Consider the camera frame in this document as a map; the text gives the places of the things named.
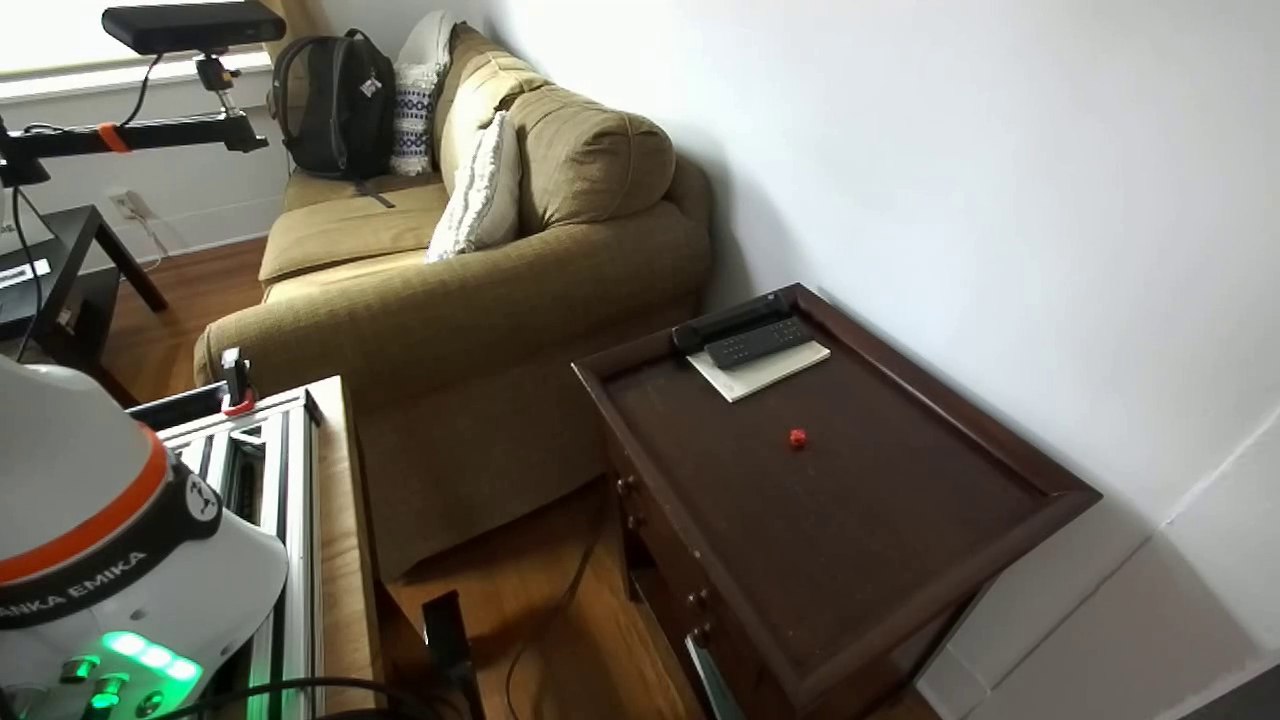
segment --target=hardwood floor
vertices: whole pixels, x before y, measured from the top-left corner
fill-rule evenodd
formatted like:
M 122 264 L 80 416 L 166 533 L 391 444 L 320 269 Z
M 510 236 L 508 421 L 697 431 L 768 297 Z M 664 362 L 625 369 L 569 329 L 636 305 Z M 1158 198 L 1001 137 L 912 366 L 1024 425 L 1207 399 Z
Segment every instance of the hardwood floor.
M 118 289 L 104 366 L 139 399 L 190 388 L 201 329 L 255 305 L 255 264 L 261 246 L 162 260 L 150 269 L 173 305 L 161 318 Z M 619 535 L 606 521 L 606 487 L 586 487 L 386 586 L 384 667 L 415 676 L 421 603 L 458 594 L 489 720 L 702 717 L 657 621 L 625 595 Z M 909 694 L 877 720 L 936 720 L 936 711 Z

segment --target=couch armrest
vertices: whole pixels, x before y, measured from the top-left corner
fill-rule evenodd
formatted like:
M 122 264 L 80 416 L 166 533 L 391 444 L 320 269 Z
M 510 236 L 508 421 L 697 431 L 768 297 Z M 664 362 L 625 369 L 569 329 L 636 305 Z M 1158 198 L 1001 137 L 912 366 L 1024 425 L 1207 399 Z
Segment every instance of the couch armrest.
M 670 205 L 617 226 L 557 226 L 448 264 L 231 314 L 196 340 L 196 381 L 212 376 L 220 350 L 243 350 L 264 391 L 338 371 L 353 406 L 391 406 L 697 299 L 708 264 L 708 230 Z

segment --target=notepad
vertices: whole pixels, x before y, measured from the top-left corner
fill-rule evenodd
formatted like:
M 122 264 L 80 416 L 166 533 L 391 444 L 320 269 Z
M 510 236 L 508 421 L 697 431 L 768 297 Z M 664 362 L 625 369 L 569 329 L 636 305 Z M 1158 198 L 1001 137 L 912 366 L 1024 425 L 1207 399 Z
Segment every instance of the notepad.
M 825 350 L 818 340 L 759 357 L 750 366 L 735 366 L 735 369 L 714 369 L 714 362 L 708 351 L 693 351 L 687 366 L 727 399 L 743 399 L 775 381 L 789 381 L 818 362 L 829 362 L 832 350 Z

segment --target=couch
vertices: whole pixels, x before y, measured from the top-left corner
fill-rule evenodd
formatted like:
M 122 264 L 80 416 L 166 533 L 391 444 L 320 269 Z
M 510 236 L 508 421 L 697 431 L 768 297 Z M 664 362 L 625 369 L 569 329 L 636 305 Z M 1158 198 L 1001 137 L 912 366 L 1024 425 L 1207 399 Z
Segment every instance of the couch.
M 510 246 L 422 264 L 491 112 L 521 137 Z M 374 193 L 291 178 L 252 309 L 196 340 L 196 381 L 243 350 L 261 391 L 343 376 L 384 581 L 606 470 L 572 362 L 693 318 L 708 284 L 702 178 L 645 115 L 590 103 L 467 23 L 430 99 L 440 180 Z

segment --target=backpack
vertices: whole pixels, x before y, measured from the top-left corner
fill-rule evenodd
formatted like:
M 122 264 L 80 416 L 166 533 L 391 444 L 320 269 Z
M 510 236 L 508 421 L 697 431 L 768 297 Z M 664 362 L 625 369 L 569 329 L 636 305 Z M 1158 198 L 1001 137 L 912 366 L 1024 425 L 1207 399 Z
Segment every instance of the backpack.
M 391 160 L 394 68 L 354 29 L 291 39 L 273 73 L 273 112 L 296 170 L 367 180 Z

